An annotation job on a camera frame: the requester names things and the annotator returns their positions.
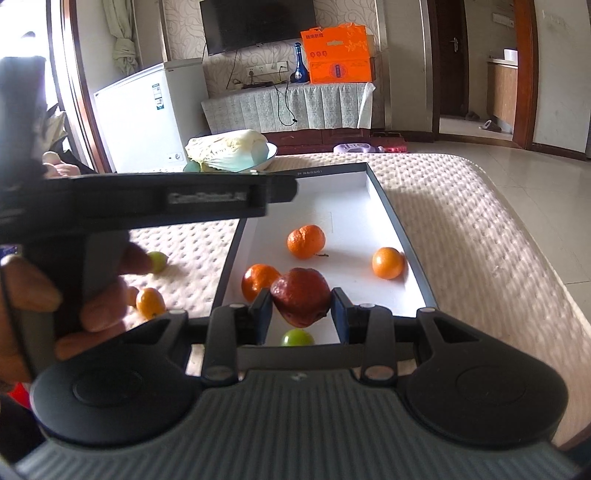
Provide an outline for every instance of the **screw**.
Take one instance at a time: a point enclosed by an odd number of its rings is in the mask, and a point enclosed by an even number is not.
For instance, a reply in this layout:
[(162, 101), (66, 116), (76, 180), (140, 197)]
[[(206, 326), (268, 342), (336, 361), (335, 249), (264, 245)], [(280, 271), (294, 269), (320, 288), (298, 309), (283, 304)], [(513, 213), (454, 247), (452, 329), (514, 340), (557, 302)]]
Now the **screw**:
[(305, 380), (306, 378), (308, 378), (308, 375), (306, 375), (303, 372), (298, 372), (298, 373), (291, 376), (291, 379), (296, 382), (301, 382), (302, 380)]
[(370, 380), (386, 381), (394, 376), (394, 370), (385, 365), (372, 365), (365, 369), (365, 376)]
[(234, 374), (234, 370), (225, 365), (217, 365), (215, 367), (209, 367), (205, 371), (204, 377), (213, 382), (223, 382)]

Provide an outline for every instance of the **red apple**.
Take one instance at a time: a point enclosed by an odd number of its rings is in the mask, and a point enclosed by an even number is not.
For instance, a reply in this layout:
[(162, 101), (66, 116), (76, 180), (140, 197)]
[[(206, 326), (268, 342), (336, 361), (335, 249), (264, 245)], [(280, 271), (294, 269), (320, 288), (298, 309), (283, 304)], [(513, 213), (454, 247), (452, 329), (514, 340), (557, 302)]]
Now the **red apple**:
[(330, 288), (313, 268), (292, 268), (271, 285), (273, 302), (283, 318), (305, 328), (326, 317), (330, 309)]

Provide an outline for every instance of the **blue vase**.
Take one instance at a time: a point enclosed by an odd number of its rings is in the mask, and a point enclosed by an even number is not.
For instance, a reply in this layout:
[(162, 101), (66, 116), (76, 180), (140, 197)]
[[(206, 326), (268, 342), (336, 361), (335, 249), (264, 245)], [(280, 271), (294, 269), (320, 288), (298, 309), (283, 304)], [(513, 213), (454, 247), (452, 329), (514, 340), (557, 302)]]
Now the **blue vase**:
[(310, 73), (304, 65), (304, 59), (301, 56), (301, 43), (296, 42), (294, 44), (295, 48), (295, 72), (294, 72), (294, 83), (305, 83), (310, 81)]

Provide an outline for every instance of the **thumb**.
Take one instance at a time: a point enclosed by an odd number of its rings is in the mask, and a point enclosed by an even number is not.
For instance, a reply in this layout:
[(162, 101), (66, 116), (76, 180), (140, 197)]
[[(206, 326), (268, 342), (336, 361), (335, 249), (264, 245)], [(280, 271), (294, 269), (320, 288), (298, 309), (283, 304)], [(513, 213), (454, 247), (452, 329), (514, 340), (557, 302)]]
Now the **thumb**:
[(37, 267), (23, 257), (10, 255), (3, 261), (4, 280), (12, 306), (32, 312), (54, 312), (62, 297)]

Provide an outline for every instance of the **black plastic frame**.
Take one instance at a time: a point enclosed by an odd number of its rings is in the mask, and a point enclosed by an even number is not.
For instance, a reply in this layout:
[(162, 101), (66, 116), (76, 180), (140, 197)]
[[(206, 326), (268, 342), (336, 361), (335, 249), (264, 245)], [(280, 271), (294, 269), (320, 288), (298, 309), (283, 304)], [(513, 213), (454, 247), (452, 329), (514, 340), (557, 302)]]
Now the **black plastic frame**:
[[(376, 178), (374, 172), (369, 167), (367, 163), (345, 163), (339, 165), (332, 165), (332, 166), (323, 166), (323, 167), (311, 167), (311, 168), (299, 168), (296, 170), (284, 170), (281, 172), (277, 172), (277, 174), (290, 174), (295, 175), (296, 178), (303, 178), (303, 177), (322, 177), (328, 175), (340, 175), (343, 173), (358, 173), (358, 172), (365, 172), (369, 177), (372, 185), (376, 189), (380, 200), (392, 222), (392, 226), (394, 227), (394, 231), (398, 235), (400, 239), (400, 243), (402, 244), (402, 249), (404, 250), (404, 254), (407, 257), (408, 264), (411, 267), (415, 278), (417, 279), (418, 288), (421, 291), (421, 295), (423, 295), (423, 300), (425, 301), (426, 307), (434, 307), (437, 308), (437, 302), (435, 300), (435, 296), (431, 290), (431, 286), (425, 276), (425, 272), (423, 271), (423, 267), (421, 262), (419, 262), (417, 254), (415, 253), (413, 246), (410, 244), (408, 240), (407, 234), (404, 231), (404, 227), (400, 223), (398, 216), (394, 211), (394, 207), (390, 203), (384, 189), (380, 185), (378, 179)], [(224, 263), (222, 269), (222, 275), (220, 276), (220, 281), (217, 286), (216, 294), (213, 298), (213, 305), (212, 310), (217, 308), (223, 304), (223, 298), (226, 294), (226, 289), (228, 287), (228, 282), (230, 280), (230, 273), (232, 272), (232, 267), (234, 265), (234, 260), (236, 259), (236, 253), (238, 251), (238, 246), (240, 246), (240, 241), (242, 240), (242, 234), (244, 233), (244, 228), (246, 227), (246, 222), (248, 221), (247, 218), (242, 218), (238, 222), (238, 226), (236, 227), (236, 232), (234, 233), (234, 238), (232, 239), (232, 243), (230, 244), (230, 250), (228, 251), (228, 256), (226, 257), (226, 262)]]

